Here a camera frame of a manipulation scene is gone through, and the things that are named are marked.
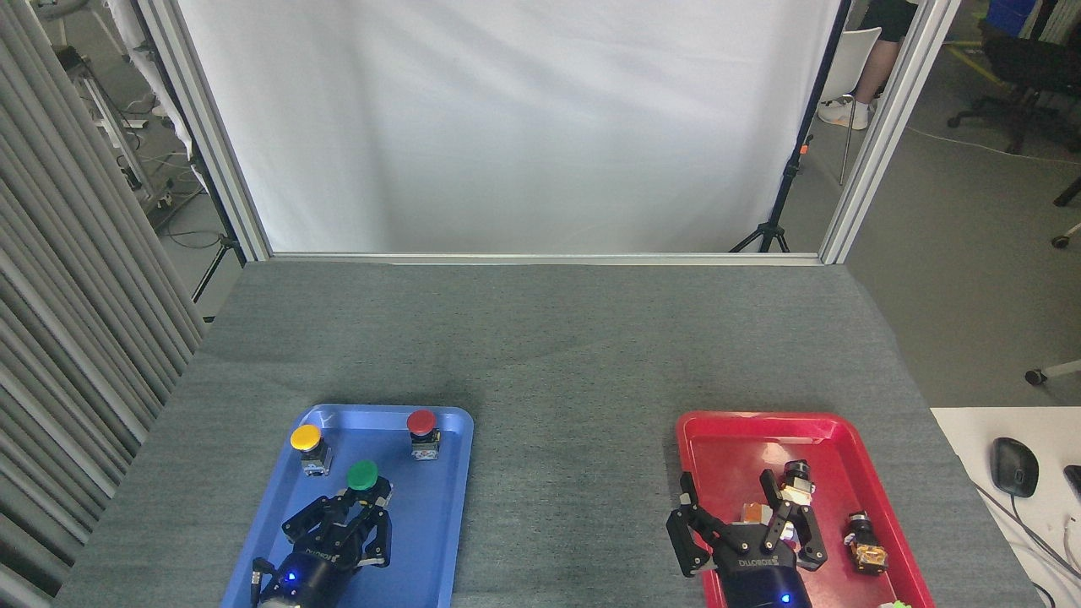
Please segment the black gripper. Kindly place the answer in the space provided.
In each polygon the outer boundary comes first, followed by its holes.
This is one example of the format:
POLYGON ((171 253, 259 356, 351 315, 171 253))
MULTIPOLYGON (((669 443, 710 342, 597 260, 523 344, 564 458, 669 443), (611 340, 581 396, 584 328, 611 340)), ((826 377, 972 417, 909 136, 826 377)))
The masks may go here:
POLYGON ((393 485, 318 497, 281 528, 292 551, 275 566, 258 559, 259 607, 336 607, 359 569, 390 563, 393 485), (348 523, 352 507, 359 507, 348 523))
POLYGON ((798 567, 818 570, 828 553, 812 507, 815 484, 808 470, 785 470, 777 481, 762 470, 759 481, 772 515, 765 524, 728 524, 702 508, 691 472, 680 476, 678 508, 665 521, 681 573, 717 571, 728 607, 811 607, 798 567), (780 541, 795 527, 799 551, 780 541))

